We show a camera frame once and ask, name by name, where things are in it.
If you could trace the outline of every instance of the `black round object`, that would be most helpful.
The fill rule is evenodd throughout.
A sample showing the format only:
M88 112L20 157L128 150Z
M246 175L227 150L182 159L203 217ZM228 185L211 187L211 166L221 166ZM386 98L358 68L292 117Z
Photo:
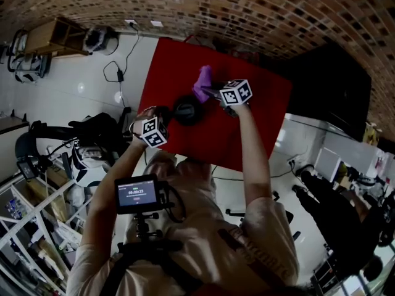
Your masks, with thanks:
M202 104L194 95L181 96L174 103L173 117L181 125L195 125L203 117Z

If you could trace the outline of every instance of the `person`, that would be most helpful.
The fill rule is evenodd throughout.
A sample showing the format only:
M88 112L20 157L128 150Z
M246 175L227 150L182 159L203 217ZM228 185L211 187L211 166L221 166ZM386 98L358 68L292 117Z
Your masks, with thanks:
M293 191L333 250L330 259L336 260L338 279L357 275L360 270L364 271L366 280L376 279L383 269L383 262L374 254L383 218L380 209L371 208L369 212L358 196L350 193L354 208L343 195L333 190L331 183L308 171L303 171L301 178L317 200L301 186L294 185Z
M186 219L176 224L160 211L158 220L147 222L150 229L162 230L165 238L182 241L183 248L170 256L204 283L197 294L302 295L303 291L292 287L299 265L284 207L272 199L264 145L249 107L239 105L234 110L240 122L246 200L241 227L224 221L215 204L209 164L186 159L176 166L174 155L164 151L153 156L144 174L155 173L159 180L166 180L178 191L186 207ZM152 110L139 115L134 132L139 134L141 120L151 116ZM114 180L131 176L145 148L143 141L133 138L96 189L67 283L68 296L101 293L119 258L110 257L117 216ZM135 225L131 222L125 242L134 241ZM117 291L117 295L184 294L160 266L142 260L128 267Z

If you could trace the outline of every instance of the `electronic device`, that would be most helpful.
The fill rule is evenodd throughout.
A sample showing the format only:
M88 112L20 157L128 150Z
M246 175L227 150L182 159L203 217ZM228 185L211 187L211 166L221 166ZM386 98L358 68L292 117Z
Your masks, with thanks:
M115 193L119 215L163 209L156 175L117 179Z

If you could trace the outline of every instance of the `phone screen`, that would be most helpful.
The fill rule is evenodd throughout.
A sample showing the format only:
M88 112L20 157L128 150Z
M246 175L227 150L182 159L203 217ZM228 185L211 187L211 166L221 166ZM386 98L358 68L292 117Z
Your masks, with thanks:
M157 202L153 181L143 181L118 186L120 206L151 204Z

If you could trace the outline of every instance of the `person in black clothing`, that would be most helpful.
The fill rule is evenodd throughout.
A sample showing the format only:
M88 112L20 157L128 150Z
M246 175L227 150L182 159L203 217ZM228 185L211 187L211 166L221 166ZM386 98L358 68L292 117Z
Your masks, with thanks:
M356 208L327 180L307 171L302 172L301 178L317 200L303 187L294 185L293 191L333 250L338 278L356 275L363 269L368 281L376 279L383 269L383 262L374 254L383 221L380 208L371 208L361 221Z

